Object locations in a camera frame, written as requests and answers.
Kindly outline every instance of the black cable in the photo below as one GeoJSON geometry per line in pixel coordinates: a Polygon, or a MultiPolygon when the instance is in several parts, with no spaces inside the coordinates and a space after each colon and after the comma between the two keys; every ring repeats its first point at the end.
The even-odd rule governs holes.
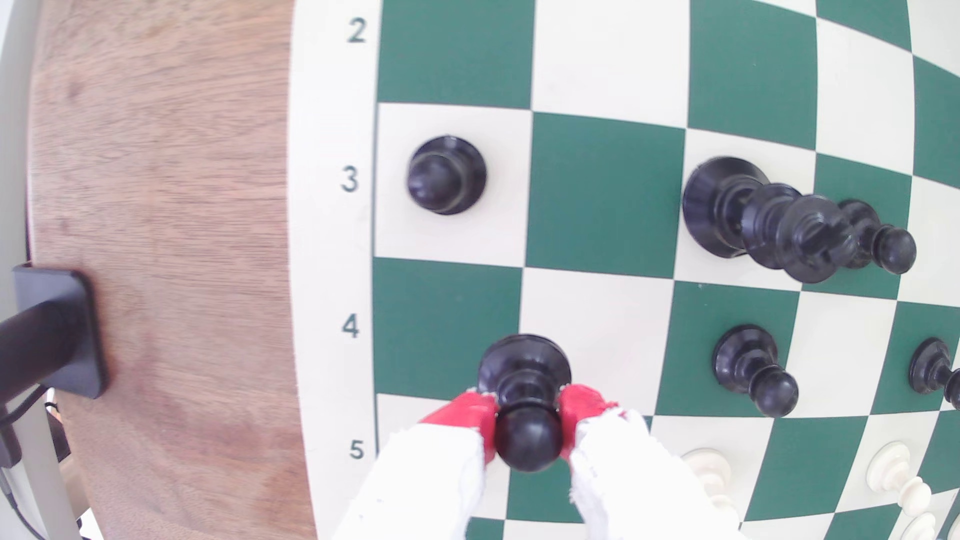
{"type": "Polygon", "coordinates": [[[4,426],[9,426],[10,424],[19,420],[20,417],[23,416],[24,413],[26,413],[28,410],[30,410],[30,407],[32,407],[36,403],[36,400],[43,397],[43,394],[45,394],[47,390],[48,388],[42,384],[38,386],[36,390],[31,392],[30,395],[27,396],[27,399],[23,400],[23,402],[21,402],[20,405],[17,405],[16,408],[10,414],[7,414],[6,416],[0,418],[0,428],[3,428],[4,426]]]}
{"type": "Polygon", "coordinates": [[[20,512],[20,506],[17,505],[16,499],[13,498],[13,490],[7,483],[7,475],[2,472],[0,472],[0,491],[3,491],[3,494],[7,496],[7,502],[10,503],[10,508],[16,514],[16,517],[20,518],[20,523],[23,524],[23,527],[26,527],[36,540],[44,540],[44,538],[40,536],[40,533],[36,532],[36,529],[30,525],[27,518],[23,517],[23,514],[20,512]]]}

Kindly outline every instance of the wooden table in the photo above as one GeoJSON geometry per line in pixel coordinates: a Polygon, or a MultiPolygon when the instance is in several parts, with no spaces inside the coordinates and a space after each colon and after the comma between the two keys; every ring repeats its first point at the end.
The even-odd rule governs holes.
{"type": "Polygon", "coordinates": [[[313,538],[287,272],[293,0],[46,0],[33,259],[92,279],[60,410],[106,538],[313,538]]]}

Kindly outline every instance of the number 2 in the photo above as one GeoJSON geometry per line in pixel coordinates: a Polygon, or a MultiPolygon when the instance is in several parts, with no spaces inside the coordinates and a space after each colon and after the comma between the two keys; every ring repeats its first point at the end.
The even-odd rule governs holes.
{"type": "Polygon", "coordinates": [[[353,185],[347,187],[346,185],[340,184],[340,187],[342,187],[345,192],[352,193],[357,190],[357,168],[353,165],[347,165],[344,167],[344,172],[349,173],[347,180],[353,182],[353,185]]]}
{"type": "Polygon", "coordinates": [[[350,444],[350,457],[353,459],[363,459],[363,449],[357,445],[363,444],[363,441],[353,439],[353,442],[350,444]]]}
{"type": "Polygon", "coordinates": [[[366,43],[367,41],[360,37],[360,33],[367,28],[367,21],[363,17],[353,17],[350,21],[350,26],[360,25],[360,28],[357,28],[357,31],[353,33],[353,36],[350,36],[350,39],[347,40],[347,43],[366,43]]]}
{"type": "Polygon", "coordinates": [[[357,330],[357,314],[356,313],[350,314],[350,317],[347,319],[346,323],[344,323],[344,331],[347,333],[352,333],[353,337],[356,337],[357,334],[360,333],[360,331],[357,330]]]}

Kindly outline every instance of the white fabric cover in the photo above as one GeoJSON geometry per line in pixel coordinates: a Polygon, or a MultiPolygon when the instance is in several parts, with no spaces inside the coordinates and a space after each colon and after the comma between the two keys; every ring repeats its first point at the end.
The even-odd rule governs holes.
{"type": "Polygon", "coordinates": [[[744,540],[689,467],[616,407],[577,424],[570,498],[589,540],[744,540]]]}
{"type": "Polygon", "coordinates": [[[334,540],[464,540],[484,486],[483,438],[417,424],[394,433],[334,540]]]}

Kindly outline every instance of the white pawn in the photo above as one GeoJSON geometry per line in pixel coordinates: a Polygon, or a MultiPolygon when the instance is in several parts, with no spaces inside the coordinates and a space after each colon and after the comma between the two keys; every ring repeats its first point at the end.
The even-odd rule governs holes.
{"type": "Polygon", "coordinates": [[[733,499],[727,495],[732,474],[729,461],[719,452],[703,448],[684,455],[684,463],[700,479],[710,502],[720,510],[724,519],[733,529],[739,528],[740,514],[736,511],[733,499]]]}
{"type": "Polygon", "coordinates": [[[930,512],[926,512],[910,522],[900,540],[935,540],[937,538],[936,525],[937,518],[933,517],[930,512]]]}
{"type": "Polygon", "coordinates": [[[930,486],[910,474],[910,450],[900,441],[880,449],[867,467],[867,485],[877,493],[894,491],[903,513],[917,517],[930,506],[930,486]]]}

